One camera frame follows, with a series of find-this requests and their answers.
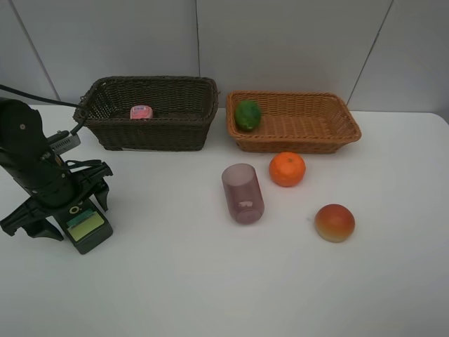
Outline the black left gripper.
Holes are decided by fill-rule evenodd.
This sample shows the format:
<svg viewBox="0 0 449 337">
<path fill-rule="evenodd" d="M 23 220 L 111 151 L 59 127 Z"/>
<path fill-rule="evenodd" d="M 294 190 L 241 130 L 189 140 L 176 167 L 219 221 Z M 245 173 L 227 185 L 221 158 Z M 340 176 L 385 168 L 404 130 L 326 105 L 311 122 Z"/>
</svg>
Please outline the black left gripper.
<svg viewBox="0 0 449 337">
<path fill-rule="evenodd" d="M 23 171 L 15 177 L 15 182 L 29 194 L 29 198 L 1 220 L 1 229 L 13 236 L 22 228 L 33 239 L 49 238 L 61 242 L 64 238 L 48 221 L 49 217 L 86 201 L 91 195 L 104 211 L 108 211 L 109 186 L 105 177 L 111 176 L 112 170 L 103 161 L 87 161 L 81 165 L 85 168 L 71 172 L 77 167 L 76 162 L 71 166 L 59 166 L 41 161 L 34 170 Z"/>
</svg>

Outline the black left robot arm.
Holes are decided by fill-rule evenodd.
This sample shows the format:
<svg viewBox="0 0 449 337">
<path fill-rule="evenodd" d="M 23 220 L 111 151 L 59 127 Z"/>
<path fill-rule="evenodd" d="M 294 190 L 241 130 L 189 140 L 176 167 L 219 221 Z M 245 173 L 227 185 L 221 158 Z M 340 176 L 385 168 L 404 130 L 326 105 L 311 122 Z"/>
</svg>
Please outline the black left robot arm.
<svg viewBox="0 0 449 337">
<path fill-rule="evenodd" d="M 112 175 L 110 167 L 101 160 L 63 161 L 43 133 L 39 112 L 19 100 L 1 99 L 1 167 L 29 194 L 1 221 L 10 236 L 22 228 L 32 238 L 61 241 L 49 217 L 68 230 L 74 208 L 108 209 L 105 177 Z"/>
</svg>

